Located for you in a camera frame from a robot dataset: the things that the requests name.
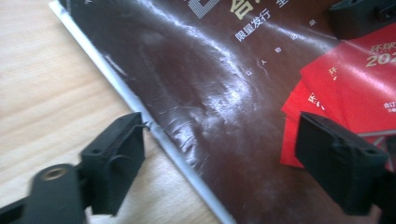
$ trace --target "wood grain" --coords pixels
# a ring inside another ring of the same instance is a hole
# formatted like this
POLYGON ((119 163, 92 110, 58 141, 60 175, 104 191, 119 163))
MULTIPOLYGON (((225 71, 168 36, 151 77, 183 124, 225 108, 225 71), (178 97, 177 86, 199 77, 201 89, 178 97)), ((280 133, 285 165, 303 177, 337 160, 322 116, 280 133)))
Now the wood grain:
MULTIPOLYGON (((28 194, 41 169, 78 153, 131 110, 48 7, 48 0, 0 2, 0 206, 28 194)), ((159 145, 117 217, 91 223, 216 223, 159 145)))

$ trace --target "wooden table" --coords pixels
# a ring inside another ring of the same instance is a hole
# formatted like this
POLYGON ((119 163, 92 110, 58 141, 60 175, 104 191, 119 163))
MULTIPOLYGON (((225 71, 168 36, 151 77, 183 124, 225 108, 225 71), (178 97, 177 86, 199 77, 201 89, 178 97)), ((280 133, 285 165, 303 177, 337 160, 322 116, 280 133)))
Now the wooden table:
MULTIPOLYGON (((99 132, 131 113, 48 2, 0 3, 0 206, 26 196, 41 169, 77 164, 99 132)), ((145 140, 119 215, 91 223, 216 223, 149 133, 145 140)))

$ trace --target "glossy cover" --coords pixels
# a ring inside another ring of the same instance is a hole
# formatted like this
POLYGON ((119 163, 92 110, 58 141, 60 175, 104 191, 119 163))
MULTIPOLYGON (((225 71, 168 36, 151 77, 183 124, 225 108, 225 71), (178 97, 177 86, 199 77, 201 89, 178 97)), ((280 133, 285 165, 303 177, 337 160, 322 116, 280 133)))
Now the glossy cover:
POLYGON ((336 2, 61 4, 236 222, 375 223, 344 215, 307 172, 279 163, 280 108, 300 69, 339 44, 326 17, 336 2))

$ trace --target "black object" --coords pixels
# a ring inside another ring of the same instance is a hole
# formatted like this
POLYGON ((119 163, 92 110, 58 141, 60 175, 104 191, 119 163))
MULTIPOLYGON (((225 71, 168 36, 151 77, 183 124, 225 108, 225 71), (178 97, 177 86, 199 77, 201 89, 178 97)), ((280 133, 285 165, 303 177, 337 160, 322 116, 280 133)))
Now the black object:
POLYGON ((396 1, 343 0, 329 9, 329 16, 337 38, 357 38, 395 22, 396 1))
POLYGON ((30 196, 0 209, 0 223, 86 223, 84 210, 116 215, 144 160, 140 113, 116 119, 81 152, 77 166, 39 172, 30 196))
POLYGON ((303 112, 296 156, 345 213, 383 210, 380 223, 396 223, 396 175, 386 170, 388 155, 322 116, 303 112))

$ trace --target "printed number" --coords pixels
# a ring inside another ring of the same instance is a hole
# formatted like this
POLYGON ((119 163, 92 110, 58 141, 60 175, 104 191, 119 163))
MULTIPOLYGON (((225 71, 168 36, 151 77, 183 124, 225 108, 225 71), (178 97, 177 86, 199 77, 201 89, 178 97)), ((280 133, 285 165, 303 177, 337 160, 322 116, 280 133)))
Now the printed number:
POLYGON ((367 61, 370 61, 366 64, 366 67, 372 67, 376 66, 378 63, 379 64, 385 64, 385 63, 396 63, 396 57, 394 57, 392 60, 390 59, 390 54, 385 53, 381 54, 379 56, 370 56, 367 58, 367 61))
POLYGON ((219 0, 209 0, 204 6, 200 3, 200 0, 190 0, 189 7, 195 13, 195 15, 201 19, 206 13, 212 9, 219 0))

